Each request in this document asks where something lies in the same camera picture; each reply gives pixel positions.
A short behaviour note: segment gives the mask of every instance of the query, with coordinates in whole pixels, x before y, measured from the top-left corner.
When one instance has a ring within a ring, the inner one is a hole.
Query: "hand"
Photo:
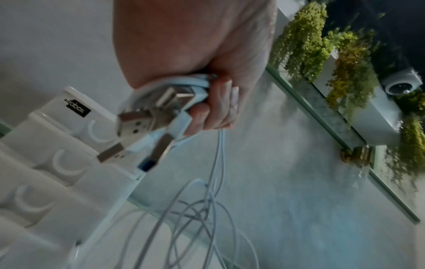
[[[169,75],[217,74],[187,134],[232,128],[263,73],[275,0],[115,0],[114,46],[129,85]]]

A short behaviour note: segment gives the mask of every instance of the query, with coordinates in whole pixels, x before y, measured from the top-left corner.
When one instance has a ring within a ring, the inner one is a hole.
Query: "tangled cable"
[[[196,241],[198,240],[198,238],[200,237],[203,231],[207,234],[209,238],[209,244],[208,244],[207,254],[205,256],[205,260],[202,265],[202,269],[208,268],[211,262],[211,259],[213,257],[213,253],[216,255],[223,269],[232,269],[234,267],[234,263],[239,251],[239,242],[238,242],[237,234],[240,234],[242,238],[249,244],[254,255],[255,267],[256,269],[259,269],[257,253],[255,252],[255,249],[252,243],[249,241],[248,237],[241,230],[236,228],[233,218],[230,212],[227,210],[227,208],[220,202],[216,201],[216,198],[226,178],[226,160],[225,160],[226,154],[225,154],[224,142],[225,142],[225,132],[224,130],[219,130],[216,154],[215,154],[214,163],[213,163],[213,167],[212,167],[208,182],[205,182],[201,179],[191,180],[188,183],[186,183],[183,186],[183,188],[181,188],[181,190],[176,194],[176,196],[173,198],[171,203],[166,208],[145,210],[146,212],[144,212],[140,216],[140,218],[134,223],[130,233],[128,234],[125,240],[124,246],[121,250],[119,260],[115,266],[115,269],[122,269],[130,240],[132,239],[135,231],[137,230],[138,225],[141,223],[141,221],[143,220],[143,218],[146,216],[147,213],[160,214],[160,217],[158,221],[156,222],[154,228],[152,229],[151,233],[149,234],[145,244],[143,245],[143,248],[141,252],[139,253],[139,256],[133,266],[133,269],[140,269],[146,257],[146,254],[157,232],[159,231],[159,228],[161,227],[161,225],[164,223],[165,219],[169,215],[176,216],[177,220],[175,221],[174,226],[171,227],[171,240],[170,240],[170,245],[166,255],[164,269],[173,269],[175,267],[177,267],[178,269],[182,269],[183,259],[188,258],[190,251],[193,250]],[[221,157],[222,170],[221,170],[220,180],[217,182],[217,178],[214,177],[214,175],[216,173],[219,157]],[[206,191],[205,191],[204,198],[198,201],[195,201],[193,203],[187,203],[186,201],[181,200],[182,195],[195,185],[200,185],[205,187]],[[173,207],[176,204],[183,205],[184,206],[183,210],[181,211],[173,210]],[[233,244],[233,257],[230,261],[229,267],[225,265],[224,260],[221,256],[221,253],[218,250],[216,246],[216,242],[215,242],[216,230],[217,230],[217,227],[219,226],[216,220],[217,208],[221,208],[225,211],[226,215],[229,218],[231,228],[232,228],[234,244]],[[99,239],[99,241],[96,243],[94,248],[96,248],[96,246],[98,246],[101,243],[103,238],[105,238],[105,236],[112,230],[114,226],[116,226],[119,222],[121,222],[127,216],[140,211],[142,210],[130,211],[126,213],[125,215],[123,215],[118,220],[116,220],[114,224],[110,226],[108,230],[103,234],[103,236]],[[185,231],[185,229],[192,222],[199,222],[201,226],[195,232],[193,238],[191,239],[189,244],[186,246],[186,248],[181,253],[179,253],[177,249],[178,237]]]

